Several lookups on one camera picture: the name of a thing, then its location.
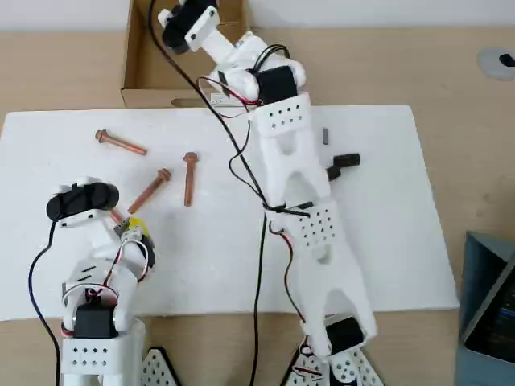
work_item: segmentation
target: wooden table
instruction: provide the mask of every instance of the wooden table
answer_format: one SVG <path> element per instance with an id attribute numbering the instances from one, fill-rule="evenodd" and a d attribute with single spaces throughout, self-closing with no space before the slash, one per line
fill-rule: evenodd
<path id="1" fill-rule="evenodd" d="M 515 84 L 487 79 L 476 65 L 483 47 L 515 51 L 515 29 L 261 34 L 286 44 L 304 64 L 317 104 L 412 106 L 457 282 L 466 230 L 515 239 Z M 0 117 L 13 110 L 122 108 L 123 39 L 117 32 L 0 34 Z M 380 334 L 368 352 L 385 382 L 453 384 L 457 318 L 456 310 L 377 314 Z M 149 344 L 166 347 L 184 385 L 248 382 L 250 315 L 146 323 Z M 260 323 L 257 384 L 278 384 L 299 325 L 282 314 L 262 315 Z M 37 321 L 0 323 L 0 339 L 3 384 L 52 384 L 53 349 Z"/>

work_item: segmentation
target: copper screw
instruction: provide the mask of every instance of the copper screw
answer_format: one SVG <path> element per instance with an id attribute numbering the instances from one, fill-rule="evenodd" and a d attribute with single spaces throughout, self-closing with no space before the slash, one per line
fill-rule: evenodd
<path id="1" fill-rule="evenodd" d="M 115 207 L 109 211 L 109 214 L 111 215 L 111 218 L 116 224 L 120 224 L 121 222 L 123 222 L 122 215 Z"/>
<path id="2" fill-rule="evenodd" d="M 100 142 L 108 142 L 112 143 L 115 146 L 119 146 L 124 148 L 125 150 L 132 151 L 133 153 L 139 154 L 139 155 L 146 155 L 146 150 L 142 147 L 133 145 L 132 143 L 129 143 L 127 141 L 123 141 L 116 137 L 111 137 L 107 130 L 98 130 L 95 134 L 95 138 Z"/>
<path id="3" fill-rule="evenodd" d="M 186 189 L 184 191 L 184 206 L 190 207 L 193 200 L 193 188 L 195 186 L 195 168 L 199 156 L 190 151 L 184 155 L 186 161 Z"/>
<path id="4" fill-rule="evenodd" d="M 134 201 L 134 203 L 129 208 L 129 213 L 133 215 L 136 213 L 136 211 L 154 194 L 155 191 L 157 191 L 158 187 L 164 182 L 164 181 L 170 181 L 171 174 L 166 169 L 159 169 L 158 170 L 158 176 L 155 178 L 154 181 L 148 186 L 147 189 L 143 191 L 142 194 L 139 195 L 139 197 Z"/>

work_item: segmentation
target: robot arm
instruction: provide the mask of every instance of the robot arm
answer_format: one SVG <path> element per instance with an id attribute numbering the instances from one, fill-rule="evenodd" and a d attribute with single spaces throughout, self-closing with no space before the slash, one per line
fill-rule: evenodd
<path id="1" fill-rule="evenodd" d="M 57 226 L 83 228 L 92 247 L 63 284 L 64 386 L 90 385 L 97 376 L 104 386 L 141 384 L 146 331 L 131 308 L 138 283 L 154 266 L 154 245 L 138 219 L 108 225 L 117 202 L 116 187 L 86 179 L 64 187 L 47 205 Z"/>
<path id="2" fill-rule="evenodd" d="M 216 29 L 220 23 L 216 0 L 184 0 L 172 11 L 161 11 L 159 21 L 164 28 L 163 42 L 174 53 L 204 49 L 216 63 L 211 79 L 247 100 L 260 101 L 249 120 L 266 168 L 266 201 L 270 207 L 286 205 L 308 214 L 301 217 L 269 211 L 267 217 L 276 228 L 286 229 L 293 240 L 296 284 L 306 319 L 303 329 L 315 355 L 325 360 L 362 346 L 377 333 L 377 327 L 328 176 L 319 164 L 311 102 L 309 95 L 300 91 L 306 83 L 302 64 L 266 55 L 269 46 L 252 32 L 233 46 Z M 307 186 L 296 192 L 302 199 L 286 194 L 294 176 L 299 175 Z M 340 295 L 343 304 L 337 315 L 325 318 L 328 297 L 333 293 Z"/>

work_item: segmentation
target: cardboard box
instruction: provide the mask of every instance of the cardboard box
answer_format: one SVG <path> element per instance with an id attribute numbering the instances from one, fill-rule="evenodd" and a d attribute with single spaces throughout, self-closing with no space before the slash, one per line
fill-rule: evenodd
<path id="1" fill-rule="evenodd" d="M 177 0 L 157 0 L 155 3 L 152 23 L 159 41 L 163 28 L 157 15 L 163 8 L 171 10 L 177 3 Z M 132 0 L 130 4 L 121 89 L 125 106 L 140 109 L 203 105 L 195 91 L 155 47 L 147 27 L 149 5 L 150 0 Z M 249 28 L 246 1 L 221 0 L 219 12 L 220 32 L 235 43 Z M 182 55 L 169 53 L 194 81 L 200 75 L 208 75 L 215 67 L 202 50 Z"/>

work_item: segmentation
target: white foam board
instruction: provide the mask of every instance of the white foam board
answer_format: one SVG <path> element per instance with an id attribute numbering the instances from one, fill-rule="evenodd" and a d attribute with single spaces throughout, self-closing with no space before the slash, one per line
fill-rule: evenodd
<path id="1" fill-rule="evenodd" d="M 446 245 L 412 112 L 407 106 L 314 107 L 321 161 L 359 152 L 362 164 L 332 183 L 348 239 L 377 311 L 448 309 L 459 305 Z M 241 142 L 246 120 L 231 120 Z M 330 146 L 321 139 L 329 128 Z M 98 144 L 98 129 L 149 148 L 141 157 Z M 193 207 L 183 206 L 188 151 L 200 155 Z M 257 141 L 246 152 L 259 177 Z M 94 176 L 114 183 L 126 210 L 161 167 L 172 181 L 138 216 L 158 254 L 138 290 L 137 314 L 249 312 L 253 307 L 262 206 L 228 171 L 233 155 L 223 129 L 205 109 L 11 113 L 0 140 L 4 297 L 0 320 L 34 318 L 27 270 L 47 243 L 47 201 L 60 184 Z M 84 230 L 57 229 L 35 273 L 35 296 L 47 316 L 61 316 L 61 283 L 89 251 Z M 282 287 L 285 245 L 266 242 L 261 311 L 292 311 Z"/>

